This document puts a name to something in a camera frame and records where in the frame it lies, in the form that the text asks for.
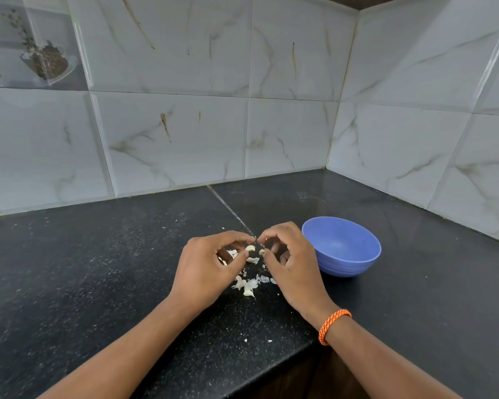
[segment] black countertop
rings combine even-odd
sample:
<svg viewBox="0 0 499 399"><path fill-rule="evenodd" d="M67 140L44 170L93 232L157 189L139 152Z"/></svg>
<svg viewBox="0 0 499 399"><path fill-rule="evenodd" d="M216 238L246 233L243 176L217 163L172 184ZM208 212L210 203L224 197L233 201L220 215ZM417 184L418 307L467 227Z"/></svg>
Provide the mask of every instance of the black countertop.
<svg viewBox="0 0 499 399"><path fill-rule="evenodd" d="M257 234L319 215L370 229L381 257L324 275L331 297L464 398L499 397L498 241L330 171L214 189ZM37 396L129 330L168 295L186 241L223 229L245 231L205 187L0 217L0 398ZM134 397L226 397L316 347L277 286L254 292L228 288Z"/></svg>

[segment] hand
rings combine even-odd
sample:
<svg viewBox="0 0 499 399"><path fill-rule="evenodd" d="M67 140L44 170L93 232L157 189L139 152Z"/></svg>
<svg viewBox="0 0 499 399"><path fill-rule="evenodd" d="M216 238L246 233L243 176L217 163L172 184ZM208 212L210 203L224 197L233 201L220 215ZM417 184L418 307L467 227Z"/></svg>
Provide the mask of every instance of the hand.
<svg viewBox="0 0 499 399"><path fill-rule="evenodd" d="M293 222L268 228L258 238L262 245L270 240L273 247L265 249L263 255L266 266L288 303L319 330L339 308L325 290L314 248ZM279 262L275 254L281 244L288 250Z"/></svg>
<svg viewBox="0 0 499 399"><path fill-rule="evenodd" d="M236 231L190 239L181 252L170 296L200 313L217 300L244 268L248 258L246 244L254 242L255 238ZM235 259L224 248L227 245L238 250ZM223 265L218 256L228 265Z"/></svg>

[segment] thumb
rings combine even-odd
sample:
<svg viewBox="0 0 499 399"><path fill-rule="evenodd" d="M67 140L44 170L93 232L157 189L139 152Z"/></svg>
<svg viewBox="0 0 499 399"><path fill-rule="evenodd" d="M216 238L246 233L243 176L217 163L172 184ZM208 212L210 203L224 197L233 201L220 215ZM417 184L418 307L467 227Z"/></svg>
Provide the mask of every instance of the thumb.
<svg viewBox="0 0 499 399"><path fill-rule="evenodd" d="M270 270L270 273L272 273L272 276L274 278L277 278L280 271L282 270L282 264L277 261L276 256L268 248L264 249L264 255L262 255L262 257L264 259L266 267L268 268L268 270Z"/></svg>
<svg viewBox="0 0 499 399"><path fill-rule="evenodd" d="M244 266L246 266L246 259L250 256L250 253L247 250L242 250L238 252L237 257L233 259L231 263L227 265L227 268L229 269L230 274L233 274L232 279L238 275Z"/></svg>

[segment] blue bowl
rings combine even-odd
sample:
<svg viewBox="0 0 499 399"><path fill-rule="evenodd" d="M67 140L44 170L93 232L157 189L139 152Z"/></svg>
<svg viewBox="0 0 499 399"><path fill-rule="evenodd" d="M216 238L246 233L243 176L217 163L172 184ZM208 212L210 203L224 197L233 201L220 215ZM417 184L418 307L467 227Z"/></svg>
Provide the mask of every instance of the blue bowl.
<svg viewBox="0 0 499 399"><path fill-rule="evenodd" d="M303 224L301 231L316 250L320 270L329 275L359 275L381 254L377 237L352 221L314 217Z"/></svg>

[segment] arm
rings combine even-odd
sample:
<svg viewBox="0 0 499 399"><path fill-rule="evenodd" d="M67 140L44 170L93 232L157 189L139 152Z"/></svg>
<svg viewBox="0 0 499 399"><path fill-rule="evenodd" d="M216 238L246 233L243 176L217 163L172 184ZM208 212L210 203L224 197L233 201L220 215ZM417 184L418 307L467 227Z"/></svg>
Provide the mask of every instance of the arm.
<svg viewBox="0 0 499 399"><path fill-rule="evenodd" d="M244 242L253 241L235 231L188 241L166 299L39 399L128 399L176 336L233 282L248 257ZM238 249L234 260L226 245ZM217 256L229 264L222 265Z"/></svg>
<svg viewBox="0 0 499 399"><path fill-rule="evenodd" d="M286 300L316 330L339 307L327 294L314 248L296 224L290 222L267 229L259 243L273 241L264 261ZM277 261L281 244L288 250ZM452 390L400 356L348 316L338 318L326 341L342 358L373 399L458 399Z"/></svg>

